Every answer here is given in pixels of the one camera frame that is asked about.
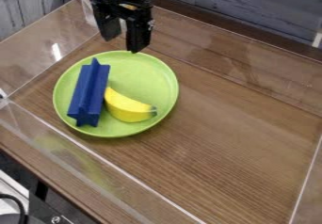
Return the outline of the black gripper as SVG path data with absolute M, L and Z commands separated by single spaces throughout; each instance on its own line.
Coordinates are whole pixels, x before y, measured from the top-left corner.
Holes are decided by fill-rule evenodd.
M 120 35 L 119 19 L 125 21 L 125 47 L 135 54 L 149 44 L 151 0 L 90 0 L 96 25 L 105 41 Z

